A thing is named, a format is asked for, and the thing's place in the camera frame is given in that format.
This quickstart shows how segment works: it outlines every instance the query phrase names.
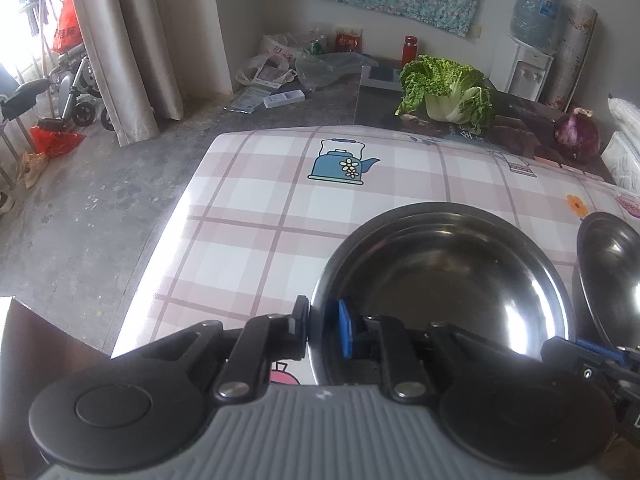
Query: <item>bicycle seat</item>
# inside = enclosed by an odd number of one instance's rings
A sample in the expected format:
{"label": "bicycle seat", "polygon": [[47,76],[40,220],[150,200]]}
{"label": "bicycle seat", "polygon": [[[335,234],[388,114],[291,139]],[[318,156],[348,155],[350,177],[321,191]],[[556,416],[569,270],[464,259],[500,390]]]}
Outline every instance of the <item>bicycle seat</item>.
{"label": "bicycle seat", "polygon": [[21,84],[15,89],[14,94],[1,104],[2,116],[8,121],[21,116],[36,105],[36,96],[46,92],[50,85],[51,81],[46,77]]}

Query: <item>green leafy vegetable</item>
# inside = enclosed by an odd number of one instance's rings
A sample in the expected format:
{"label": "green leafy vegetable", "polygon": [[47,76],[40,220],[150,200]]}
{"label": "green leafy vegetable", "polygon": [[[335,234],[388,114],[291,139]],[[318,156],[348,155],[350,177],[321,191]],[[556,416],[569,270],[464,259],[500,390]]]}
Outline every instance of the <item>green leafy vegetable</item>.
{"label": "green leafy vegetable", "polygon": [[413,112],[424,102],[431,119],[466,124],[479,135],[494,116],[483,79],[482,72],[471,65],[418,56],[400,74],[404,95],[396,115]]}

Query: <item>concrete floor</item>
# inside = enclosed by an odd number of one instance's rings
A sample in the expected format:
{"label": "concrete floor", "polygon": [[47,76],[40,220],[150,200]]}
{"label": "concrete floor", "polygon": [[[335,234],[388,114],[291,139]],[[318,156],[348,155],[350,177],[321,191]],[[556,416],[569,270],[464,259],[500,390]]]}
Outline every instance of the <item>concrete floor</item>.
{"label": "concrete floor", "polygon": [[302,103],[253,114],[187,105],[185,120],[120,148],[95,123],[68,155],[50,161],[30,190],[11,190],[0,217],[0,296],[15,296],[94,348],[111,353],[129,303],[171,212],[221,133],[351,124],[359,76]]}

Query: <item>plaid tablecloth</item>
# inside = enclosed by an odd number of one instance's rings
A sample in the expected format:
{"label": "plaid tablecloth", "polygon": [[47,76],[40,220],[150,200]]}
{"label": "plaid tablecloth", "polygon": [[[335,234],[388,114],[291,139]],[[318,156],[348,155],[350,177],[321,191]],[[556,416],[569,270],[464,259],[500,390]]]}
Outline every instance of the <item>plaid tablecloth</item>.
{"label": "plaid tablecloth", "polygon": [[[360,142],[364,161],[343,165],[335,180],[316,180],[323,141]],[[607,211],[640,228],[640,198],[581,171],[481,146],[366,126],[223,134],[164,229],[114,355],[204,319],[238,328],[252,316],[289,313],[297,295],[311,297],[327,259],[355,228],[389,209],[434,201],[514,224],[545,251],[569,295],[584,216]],[[307,362],[288,366],[284,381],[290,372],[312,381]]]}

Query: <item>teapot print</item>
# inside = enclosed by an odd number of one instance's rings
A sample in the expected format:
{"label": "teapot print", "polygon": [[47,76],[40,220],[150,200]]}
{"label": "teapot print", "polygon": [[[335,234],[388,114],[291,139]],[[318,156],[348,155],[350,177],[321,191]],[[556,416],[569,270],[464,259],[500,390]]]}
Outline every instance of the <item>teapot print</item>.
{"label": "teapot print", "polygon": [[361,185],[362,174],[380,161],[379,158],[362,160],[364,146],[362,142],[351,139],[321,141],[318,158],[308,178]]}

